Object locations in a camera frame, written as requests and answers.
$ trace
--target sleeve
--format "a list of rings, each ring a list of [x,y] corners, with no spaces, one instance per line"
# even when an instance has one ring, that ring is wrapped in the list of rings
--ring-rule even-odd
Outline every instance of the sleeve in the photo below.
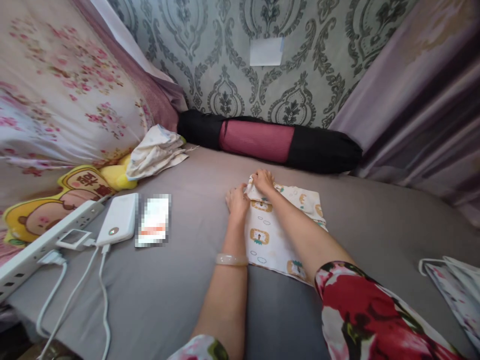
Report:
[[[223,345],[210,335],[197,335],[178,349],[168,360],[228,360]]]
[[[322,266],[315,287],[332,360],[464,359],[404,301],[350,263]]]

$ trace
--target power strip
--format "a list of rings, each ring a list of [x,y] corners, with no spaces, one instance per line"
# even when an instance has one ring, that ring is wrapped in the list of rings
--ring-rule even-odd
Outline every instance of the power strip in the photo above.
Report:
[[[57,249],[56,243],[64,234],[71,229],[83,229],[104,208],[100,202],[84,202],[0,267],[0,303],[39,269],[41,265],[37,264],[37,261],[50,250]]]

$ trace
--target gray bed sheet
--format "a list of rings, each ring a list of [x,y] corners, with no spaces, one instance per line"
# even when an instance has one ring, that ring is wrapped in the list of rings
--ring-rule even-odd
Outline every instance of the gray bed sheet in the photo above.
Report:
[[[116,244],[103,278],[112,332],[109,359],[166,359],[195,326],[227,226],[225,193],[257,168],[278,183],[317,191],[330,233],[370,276],[395,292],[468,358],[474,348],[431,280],[421,258],[448,255],[480,266],[480,236],[440,200],[407,188],[351,176],[320,176],[255,159],[199,148],[190,158],[133,190],[171,194],[171,236],[165,247]],[[103,212],[89,231],[98,232]],[[65,251],[68,271],[44,318],[51,331],[92,251]],[[85,360],[100,359],[105,333],[98,257],[57,338]],[[32,321],[60,274],[45,266],[9,302]],[[248,267],[246,359],[328,359],[321,301],[312,287],[263,268]]]

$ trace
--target floral pillow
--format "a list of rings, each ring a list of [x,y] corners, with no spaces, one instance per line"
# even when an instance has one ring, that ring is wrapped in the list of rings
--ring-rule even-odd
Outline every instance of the floral pillow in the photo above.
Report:
[[[155,122],[70,1],[3,0],[0,48],[0,211],[52,195],[78,165],[116,164]]]

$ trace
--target hand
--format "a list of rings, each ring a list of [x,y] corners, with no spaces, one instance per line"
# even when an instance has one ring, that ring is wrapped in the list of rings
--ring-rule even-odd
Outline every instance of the hand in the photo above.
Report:
[[[225,196],[225,201],[230,211],[231,217],[244,218],[250,209],[250,199],[244,194],[246,183],[240,184],[238,187],[232,187]]]
[[[252,175],[253,185],[263,195],[267,195],[270,190],[274,190],[275,178],[272,173],[265,169],[258,169],[256,173]]]

